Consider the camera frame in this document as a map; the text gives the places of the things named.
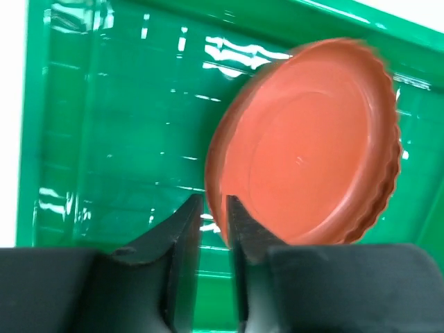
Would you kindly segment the red round plate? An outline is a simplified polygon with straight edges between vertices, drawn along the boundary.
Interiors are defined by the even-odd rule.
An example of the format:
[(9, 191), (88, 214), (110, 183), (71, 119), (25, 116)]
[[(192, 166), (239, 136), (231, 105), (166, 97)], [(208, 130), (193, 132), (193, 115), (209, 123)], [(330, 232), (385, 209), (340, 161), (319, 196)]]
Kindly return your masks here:
[(207, 202), (230, 244), (228, 199), (291, 245), (349, 244), (384, 211), (400, 169), (393, 81), (375, 50), (333, 38), (244, 85), (207, 152)]

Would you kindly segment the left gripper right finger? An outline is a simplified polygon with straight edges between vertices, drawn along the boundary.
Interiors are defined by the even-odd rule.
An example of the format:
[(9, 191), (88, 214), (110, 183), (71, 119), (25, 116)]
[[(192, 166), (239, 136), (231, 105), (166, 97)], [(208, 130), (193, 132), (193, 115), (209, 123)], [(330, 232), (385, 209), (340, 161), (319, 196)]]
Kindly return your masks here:
[(227, 209), (238, 328), (240, 332), (247, 332), (254, 321), (254, 288), (258, 281), (255, 273), (260, 269), (261, 250), (255, 237), (262, 228), (236, 196), (227, 197)]

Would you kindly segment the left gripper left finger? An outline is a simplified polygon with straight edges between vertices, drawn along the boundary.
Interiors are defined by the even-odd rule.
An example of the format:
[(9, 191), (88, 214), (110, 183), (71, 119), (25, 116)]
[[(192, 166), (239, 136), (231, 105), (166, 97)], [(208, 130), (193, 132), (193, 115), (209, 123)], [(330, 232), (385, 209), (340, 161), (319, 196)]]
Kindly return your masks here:
[(128, 332), (190, 332), (197, 294), (203, 197), (192, 194), (170, 217), (112, 258), (125, 267)]

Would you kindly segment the green plastic bin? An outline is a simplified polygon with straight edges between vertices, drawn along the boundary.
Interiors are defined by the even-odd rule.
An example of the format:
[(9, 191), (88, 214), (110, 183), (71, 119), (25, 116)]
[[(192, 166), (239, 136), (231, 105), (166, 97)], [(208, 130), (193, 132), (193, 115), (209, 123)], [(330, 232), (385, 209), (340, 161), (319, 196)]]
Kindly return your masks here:
[(443, 331), (443, 34), (357, 1), (31, 1), (17, 245), (2, 332), (128, 332), (112, 253), (203, 197), (190, 332), (240, 332), (230, 244), (207, 202), (223, 115), (263, 66), (361, 40), (393, 81), (400, 169), (349, 244), (265, 227), (247, 332)]

